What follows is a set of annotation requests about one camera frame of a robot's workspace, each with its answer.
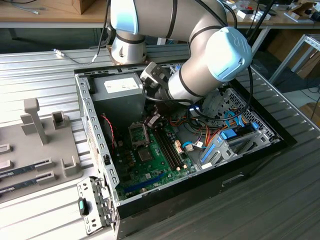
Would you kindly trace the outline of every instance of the ram slot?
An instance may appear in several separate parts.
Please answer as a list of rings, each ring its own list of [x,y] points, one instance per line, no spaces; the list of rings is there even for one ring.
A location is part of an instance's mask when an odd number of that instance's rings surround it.
[[[174,171],[177,169],[177,167],[181,167],[182,162],[179,158],[179,155],[170,143],[166,133],[162,129],[156,129],[153,135],[155,136],[160,149],[162,150],[166,160],[168,161],[171,170]]]

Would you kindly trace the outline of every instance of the motherboard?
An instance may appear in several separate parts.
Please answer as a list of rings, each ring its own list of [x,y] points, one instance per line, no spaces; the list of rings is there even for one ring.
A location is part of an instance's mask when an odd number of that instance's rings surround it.
[[[179,142],[170,125],[147,131],[142,123],[133,130],[129,127],[112,157],[120,179],[116,187],[119,199],[143,194],[196,172],[192,160],[177,146]]]

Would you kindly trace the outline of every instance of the metal workbench surface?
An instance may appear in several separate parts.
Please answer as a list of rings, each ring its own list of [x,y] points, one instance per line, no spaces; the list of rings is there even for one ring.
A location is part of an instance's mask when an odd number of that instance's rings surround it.
[[[88,62],[95,50],[66,51]],[[189,57],[186,45],[150,46],[151,60],[164,62]],[[101,51],[91,67],[110,66],[107,51]],[[0,55],[0,127],[17,124],[23,99],[37,97],[39,115],[63,110],[72,131],[84,175],[27,196],[0,204],[0,238],[68,239],[86,238],[78,210],[76,184],[94,175],[94,168],[80,120],[73,69],[80,68],[53,52]],[[237,78],[249,88],[244,72]],[[253,177],[230,190],[128,239],[316,239],[320,233],[319,129],[254,74],[254,97],[291,133],[298,143],[274,157]],[[106,228],[92,239],[114,239]]]

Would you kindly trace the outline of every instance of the black wire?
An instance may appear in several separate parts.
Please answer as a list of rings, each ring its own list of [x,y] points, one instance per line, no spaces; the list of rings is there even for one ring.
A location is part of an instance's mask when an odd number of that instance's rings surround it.
[[[320,101],[320,96],[319,96],[318,100],[316,101],[316,103],[315,103],[315,105],[314,105],[313,113],[312,113],[312,115],[311,115],[310,120],[312,120],[312,118],[313,118],[313,117],[314,117],[314,115],[315,115],[315,112],[316,112],[317,105],[318,105],[318,102],[319,102],[319,101]]]
[[[241,114],[243,114],[247,109],[248,107],[250,106],[250,103],[251,103],[251,99],[254,95],[254,79],[253,79],[253,76],[252,76],[252,71],[251,71],[251,67],[248,66],[248,72],[249,72],[249,80],[250,80],[250,95],[249,95],[249,99],[246,103],[246,105],[243,107],[243,109],[241,109],[238,113],[236,113],[234,116],[230,116],[230,117],[225,117],[225,118],[216,118],[216,117],[210,117],[210,116],[207,116],[207,115],[204,115],[202,114],[201,112],[199,112],[196,108],[196,106],[194,105],[193,101],[189,100],[189,99],[157,99],[157,98],[154,98],[154,97],[151,97],[151,96],[148,96],[147,93],[146,93],[146,88],[143,87],[142,88],[142,94],[143,96],[150,100],[150,101],[153,101],[153,102],[156,102],[156,103],[165,103],[165,102],[171,102],[171,103],[189,103],[191,105],[191,107],[193,107],[193,110],[201,117],[205,118],[205,119],[208,119],[208,120],[213,120],[213,121],[228,121],[228,120],[231,120],[231,119],[234,119],[238,116],[240,116]]]
[[[308,94],[306,94],[304,91],[300,90],[304,95],[306,95],[308,98],[310,98],[313,101],[316,101],[315,99],[313,99],[312,97],[310,97]]]
[[[11,3],[11,4],[30,4],[30,3],[33,3],[38,0],[25,1],[25,2],[17,2],[17,1],[11,1],[11,0],[0,0],[0,1],[6,2],[6,3]]]
[[[229,10],[229,12],[232,14],[232,17],[233,17],[233,21],[234,21],[234,28],[237,29],[238,27],[238,20],[237,20],[237,16],[234,12],[234,10],[226,3],[223,4],[223,6]]]
[[[205,10],[207,10],[223,27],[227,27],[228,23],[224,22],[207,4],[201,0],[195,0],[199,5],[201,5]]]
[[[250,36],[247,38],[247,41],[249,43],[250,46],[253,45],[253,37],[256,35],[256,33],[258,32],[262,22],[265,20],[266,15],[268,14],[268,12],[270,11],[271,7],[273,6],[273,4],[275,4],[276,0],[271,0],[267,6],[265,7],[265,10],[262,14],[262,16],[260,17],[259,21],[256,23],[256,26],[254,27],[253,31],[251,32]]]
[[[103,28],[102,28],[101,35],[100,35],[98,48],[97,48],[97,51],[96,51],[96,54],[95,54],[96,56],[99,55],[100,49],[101,49],[101,46],[102,46],[102,38],[103,38],[103,35],[104,35],[104,32],[105,32],[105,28],[106,28],[106,25],[107,25],[107,17],[108,17],[108,11],[109,11],[110,3],[111,3],[111,0],[108,0],[107,3],[106,3],[106,10],[105,10],[105,15],[104,15],[104,20],[103,20]],[[68,56],[67,54],[65,54],[65,53],[63,53],[63,54],[64,54],[64,58],[67,58],[67,59],[71,60],[72,62],[74,62],[76,64],[79,64],[79,65],[91,65],[93,63],[93,61],[90,61],[90,62],[78,62],[77,60],[73,59],[72,57]]]
[[[258,10],[259,10],[259,4],[260,4],[260,3],[259,3],[259,1],[258,1],[258,5],[256,6],[255,14],[254,14],[253,20],[252,20],[252,22],[251,22],[251,25],[250,25],[249,29],[246,31],[246,33],[245,33],[245,35],[246,35],[247,38],[249,37],[249,33],[251,32],[252,25],[253,25],[254,22],[255,22],[255,19],[256,19],[256,16],[257,16],[257,12],[258,12]]]
[[[111,3],[111,0],[108,0],[106,2],[106,10],[105,10],[105,15],[104,15],[104,20],[103,20],[103,27],[102,27],[102,31],[101,31],[100,40],[99,40],[99,44],[98,44],[98,49],[96,51],[96,55],[99,55],[99,53],[100,53],[102,38],[104,36],[104,32],[105,32],[106,25],[107,25],[107,18],[108,18],[108,11],[109,11],[109,7],[110,7],[110,3]]]

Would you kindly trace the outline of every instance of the circuit board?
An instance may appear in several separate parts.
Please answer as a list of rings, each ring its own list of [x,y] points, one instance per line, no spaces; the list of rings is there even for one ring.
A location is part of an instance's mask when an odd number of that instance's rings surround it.
[[[172,127],[166,125],[161,131],[167,136],[168,143],[174,149],[174,141],[177,138]],[[168,162],[165,157],[163,146],[159,144],[159,139],[155,136],[155,131],[148,129],[147,133],[150,141],[149,146],[142,146],[134,150],[130,138],[124,137],[122,146],[116,149],[113,160],[120,179],[116,190],[121,201],[196,171],[192,161],[185,153],[176,154],[181,162],[181,167],[173,169],[172,163]]]

